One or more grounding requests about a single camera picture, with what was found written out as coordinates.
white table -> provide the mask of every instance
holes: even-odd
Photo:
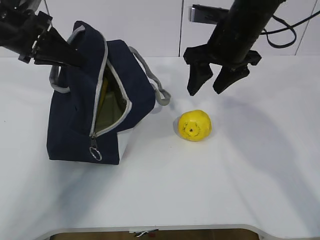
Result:
[[[265,57],[223,94],[211,80],[194,97],[182,58],[147,62],[172,103],[138,125],[111,166],[49,161],[49,67],[0,58],[0,239],[221,228],[320,237],[320,57]],[[214,128],[198,143],[173,130],[195,109]]]

gray zipper trim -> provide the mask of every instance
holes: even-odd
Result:
[[[122,114],[122,116],[119,118],[118,121],[116,121],[114,124],[112,124],[111,126],[107,127],[106,129],[103,129],[101,131],[98,131],[95,136],[96,137],[99,137],[107,132],[110,132],[111,130],[115,129],[117,126],[119,126],[119,124],[121,124],[124,119],[126,119],[126,117],[128,116],[128,114],[130,113],[131,111],[131,108],[132,108],[132,102],[129,100],[128,98],[128,95],[126,93],[126,90],[125,90],[125,87],[124,85],[122,84],[121,80],[120,80],[120,77],[119,75],[117,74],[114,66],[112,66],[111,62],[109,60],[106,61],[106,64],[107,66],[110,68],[116,82],[118,83],[118,86],[120,88],[120,91],[121,91],[121,94],[122,94],[122,97],[123,99],[126,101],[126,107],[125,107],[125,110],[124,110],[124,113]]]
[[[89,136],[89,137],[95,137],[95,138],[97,138],[97,137],[99,137],[99,136],[101,136],[101,135],[103,135],[103,134],[105,134],[107,132],[110,132],[111,130],[116,128],[128,116],[128,114],[130,113],[131,108],[132,108],[132,102],[128,98],[128,95],[126,93],[125,87],[123,86],[123,84],[122,84],[122,82],[121,82],[121,80],[119,78],[119,75],[117,74],[114,66],[112,66],[112,64],[108,60],[108,45],[107,45],[107,42],[105,40],[105,37],[103,35],[102,35],[102,37],[104,39],[104,49],[105,49],[105,51],[104,51],[104,57],[103,57],[103,61],[102,61],[102,64],[101,64],[100,72],[99,72],[98,83],[97,83],[96,89],[95,89],[93,118],[92,118],[91,130],[90,130],[90,136]],[[103,80],[104,80],[104,72],[105,72],[106,64],[110,68],[110,70],[111,70],[116,82],[118,83],[118,86],[120,88],[120,91],[121,91],[123,99],[126,100],[126,107],[125,107],[123,115],[120,117],[120,119],[118,121],[116,121],[114,124],[112,124],[111,126],[107,127],[106,129],[103,129],[103,130],[101,130],[99,132],[95,132],[97,110],[98,110],[99,98],[100,98],[100,93],[101,93],[101,87],[102,87]]]
[[[94,133],[95,133],[97,110],[98,110],[101,87],[102,87],[102,83],[104,80],[104,72],[105,72],[107,57],[108,57],[108,45],[107,45],[105,37],[102,34],[101,34],[101,36],[103,37],[103,40],[104,40],[104,56],[103,56],[103,60],[102,60],[102,64],[101,64],[101,68],[100,68],[100,72],[99,72],[99,76],[98,76],[98,82],[97,82],[97,85],[95,88],[93,118],[92,118],[92,123],[91,123],[90,137],[95,135]]]

bag handle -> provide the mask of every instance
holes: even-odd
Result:
[[[71,36],[68,38],[68,40],[66,41],[68,44],[70,44],[75,37],[78,35],[78,33],[85,31],[86,28],[85,26],[81,25],[80,27],[78,27],[77,29],[75,29],[73,31],[73,33],[71,34]],[[69,87],[62,87],[59,86],[59,67],[58,66],[52,66],[51,67],[51,71],[50,71],[50,75],[49,75],[49,82],[51,87],[61,93],[61,94],[67,94],[70,92],[70,88]]]
[[[162,84],[160,80],[153,74],[153,72],[150,70],[148,64],[144,60],[144,58],[139,54],[139,52],[133,48],[132,46],[129,46],[130,51],[133,53],[133,55],[139,60],[139,62],[142,64],[145,70],[145,74],[149,79],[152,79],[157,87],[150,83],[155,91],[155,99],[161,106],[166,106],[170,103],[171,100],[171,94],[163,89]]]

bag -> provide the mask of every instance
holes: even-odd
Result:
[[[171,96],[139,53],[122,40],[106,42],[100,32],[77,21],[68,43],[87,62],[81,68],[62,67],[60,73],[57,66],[51,69],[55,91],[47,133],[49,158],[118,165],[132,129],[155,100],[165,106]]]

white wall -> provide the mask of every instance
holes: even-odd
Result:
[[[107,40],[123,39],[136,47],[145,57],[177,57],[179,55],[181,10],[183,0],[47,0],[54,27],[64,37],[72,32],[76,20],[83,20],[101,31]],[[189,8],[192,4],[230,8],[234,0],[184,0],[181,56],[187,47],[205,44],[211,36],[214,25],[189,22]],[[276,15],[294,24],[308,17],[317,0],[287,0],[277,10]],[[46,11],[42,2],[39,8]],[[320,10],[320,0],[316,5]],[[253,46],[254,50],[266,55],[319,55],[320,16],[296,28],[297,42],[284,49],[269,46],[265,36],[261,36]],[[283,28],[271,20],[269,31]],[[271,40],[284,44],[292,40],[290,31],[274,34]],[[0,47],[0,57],[17,54]]]
[[[181,36],[181,51],[182,56],[187,47],[194,47],[205,44],[214,28],[215,25],[194,23],[189,21],[189,9],[192,4],[200,4],[211,7],[220,7],[229,9],[234,0],[185,0],[183,8],[183,21],[182,21],[182,36]],[[295,24],[300,20],[310,16],[315,6],[316,0],[287,0],[283,3],[275,15],[277,17],[285,19],[289,24]],[[296,33],[298,35],[296,43],[288,48],[275,49],[271,47],[266,36],[261,36],[255,45],[254,50],[257,50],[262,56],[266,55],[295,55],[298,49],[299,43],[302,39],[303,33],[306,29],[306,23],[297,27]],[[284,28],[282,24],[274,21],[273,19],[268,23],[266,29],[277,30]],[[286,44],[293,39],[293,35],[290,31],[281,32],[270,36],[271,41],[276,44]]]
[[[145,57],[179,55],[182,0],[47,0],[53,26],[66,39],[74,22],[92,25],[106,40],[122,39]],[[44,2],[39,8],[46,12]],[[16,56],[0,47],[0,56]]]
[[[320,10],[320,0],[314,8],[314,13]],[[301,45],[298,49],[297,55],[320,55],[320,16],[309,21],[308,27],[305,31]]]

